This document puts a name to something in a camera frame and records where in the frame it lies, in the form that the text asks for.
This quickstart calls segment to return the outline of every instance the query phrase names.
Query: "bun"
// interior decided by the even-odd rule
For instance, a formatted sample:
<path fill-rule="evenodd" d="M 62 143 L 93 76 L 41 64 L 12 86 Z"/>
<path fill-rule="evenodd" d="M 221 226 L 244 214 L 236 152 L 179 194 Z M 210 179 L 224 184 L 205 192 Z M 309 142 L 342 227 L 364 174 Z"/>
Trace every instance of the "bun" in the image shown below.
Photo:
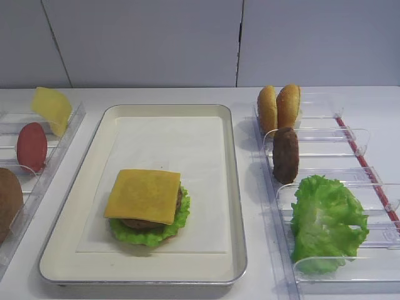
<path fill-rule="evenodd" d="M 294 127 L 299 114 L 301 90 L 295 84 L 288 84 L 277 95 L 277 127 Z"/>
<path fill-rule="evenodd" d="M 266 134 L 278 128 L 278 108 L 273 86 L 264 87 L 257 98 L 258 116 L 262 131 Z"/>
<path fill-rule="evenodd" d="M 7 237 L 10 224 L 23 202 L 18 178 L 9 169 L 0 167 L 0 243 Z"/>

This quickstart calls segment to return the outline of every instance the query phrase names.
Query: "tomato slice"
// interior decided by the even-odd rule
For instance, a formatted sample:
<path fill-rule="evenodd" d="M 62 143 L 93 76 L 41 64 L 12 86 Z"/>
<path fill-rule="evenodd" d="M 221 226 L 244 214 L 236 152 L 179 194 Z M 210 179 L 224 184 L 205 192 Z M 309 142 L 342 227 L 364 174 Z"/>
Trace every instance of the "tomato slice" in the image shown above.
<path fill-rule="evenodd" d="M 48 140 L 39 123 L 25 125 L 18 136 L 17 160 L 22 166 L 31 168 L 35 173 L 44 168 L 48 153 Z"/>

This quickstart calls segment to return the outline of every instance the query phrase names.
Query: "clear plastic bin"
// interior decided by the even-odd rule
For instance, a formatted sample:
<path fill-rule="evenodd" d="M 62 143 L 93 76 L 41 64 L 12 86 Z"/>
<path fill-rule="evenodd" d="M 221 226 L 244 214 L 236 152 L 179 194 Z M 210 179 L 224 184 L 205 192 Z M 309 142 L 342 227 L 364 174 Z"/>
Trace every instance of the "clear plastic bin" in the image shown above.
<path fill-rule="evenodd" d="M 289 299 L 301 299 L 307 293 L 373 293 L 398 290 L 400 285 L 400 184 L 381 182 L 373 167 L 364 159 L 369 132 L 351 129 L 341 118 L 342 109 L 329 104 L 333 97 L 302 94 L 302 119 L 296 128 L 299 140 L 299 171 L 293 183 L 282 185 L 273 176 L 273 139 L 260 130 L 256 105 L 254 128 L 259 157 L 268 191 L 263 207 L 268 227 L 273 222 L 278 251 L 271 253 L 274 275 Z M 291 261 L 294 238 L 290 229 L 291 203 L 302 179 L 311 175 L 341 181 L 361 202 L 368 215 L 369 234 L 357 257 L 309 257 Z M 343 266 L 329 274 L 303 272 L 309 266 L 340 261 Z"/>
<path fill-rule="evenodd" d="M 83 104 L 74 106 L 67 130 L 61 138 L 58 138 L 50 130 L 48 122 L 37 114 L 0 111 L 0 167 L 9 169 L 17 176 L 24 198 L 22 208 L 15 215 L 9 227 L 10 231 L 0 245 L 0 279 L 3 278 L 84 116 Z M 45 168 L 39 172 L 23 170 L 16 159 L 19 132 L 31 122 L 39 123 L 47 138 Z"/>

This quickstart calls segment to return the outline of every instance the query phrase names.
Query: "plastic food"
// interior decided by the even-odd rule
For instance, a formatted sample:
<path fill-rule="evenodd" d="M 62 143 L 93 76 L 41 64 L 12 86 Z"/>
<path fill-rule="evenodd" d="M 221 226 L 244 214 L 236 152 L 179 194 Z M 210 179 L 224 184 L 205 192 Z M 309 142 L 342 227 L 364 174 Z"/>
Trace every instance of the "plastic food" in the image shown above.
<path fill-rule="evenodd" d="M 177 196 L 176 196 L 175 214 L 177 214 L 178 211 L 181 209 L 182 198 L 183 198 L 182 187 L 179 186 L 179 189 L 177 190 Z M 165 224 L 163 224 L 163 223 L 157 223 L 157 222 L 151 222 L 151 221 L 139 220 L 139 219 L 120 219 L 120 220 L 127 227 L 130 227 L 133 229 L 149 229 L 149 228 L 157 228 L 157 227 L 165 226 Z"/>
<path fill-rule="evenodd" d="M 120 170 L 104 216 L 172 224 L 180 178 L 176 172 Z"/>
<path fill-rule="evenodd" d="M 142 231 L 127 227 L 118 219 L 110 219 L 111 231 L 114 233 L 116 239 L 130 244 L 143 244 L 149 247 L 156 247 L 166 238 L 175 236 L 179 228 L 183 228 L 186 225 L 186 219 L 190 213 L 190 197 L 188 196 L 188 191 L 182 187 L 182 192 L 183 198 L 181 208 L 176 213 L 175 220 L 171 225 Z"/>
<path fill-rule="evenodd" d="M 284 86 L 276 98 L 277 127 L 294 127 L 299 114 L 301 88 L 295 84 Z"/>
<path fill-rule="evenodd" d="M 299 172 L 299 141 L 293 128 L 284 127 L 275 132 L 273 174 L 281 184 L 292 183 Z"/>
<path fill-rule="evenodd" d="M 304 273 L 328 273 L 345 265 L 346 256 L 357 256 L 358 247 L 369 230 L 361 203 L 338 180 L 313 175 L 300 182 L 292 203 L 291 229 L 295 238 L 294 262 L 310 257 L 342 257 L 310 259 L 299 264 Z"/>
<path fill-rule="evenodd" d="M 9 169 L 0 167 L 0 243 L 4 241 L 9 226 L 23 205 L 23 192 L 18 178 Z"/>
<path fill-rule="evenodd" d="M 35 173 L 44 168 L 48 152 L 48 141 L 39 123 L 25 125 L 18 136 L 17 160 L 22 166 Z"/>
<path fill-rule="evenodd" d="M 257 110 L 262 131 L 267 134 L 278 128 L 278 108 L 273 86 L 264 87 L 257 98 Z"/>
<path fill-rule="evenodd" d="M 37 87 L 31 109 L 49 122 L 56 136 L 60 138 L 64 135 L 72 112 L 72 106 L 64 94 L 55 89 Z"/>

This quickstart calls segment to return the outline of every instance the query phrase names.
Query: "burger patty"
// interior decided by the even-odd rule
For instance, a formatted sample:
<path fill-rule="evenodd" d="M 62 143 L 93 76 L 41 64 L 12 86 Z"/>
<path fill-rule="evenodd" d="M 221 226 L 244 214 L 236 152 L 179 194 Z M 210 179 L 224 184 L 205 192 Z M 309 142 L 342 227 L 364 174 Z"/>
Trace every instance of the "burger patty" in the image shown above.
<path fill-rule="evenodd" d="M 272 160 L 276 180 L 292 183 L 299 171 L 299 141 L 293 128 L 284 127 L 275 132 Z"/>
<path fill-rule="evenodd" d="M 177 199 L 176 199 L 176 210 L 175 214 L 180 210 L 182 204 L 183 193 L 181 187 L 177 190 Z M 138 220 L 138 219 L 121 219 L 121 222 L 126 226 L 133 229 L 151 229 L 164 226 L 165 224 L 151 222 L 146 220 Z"/>

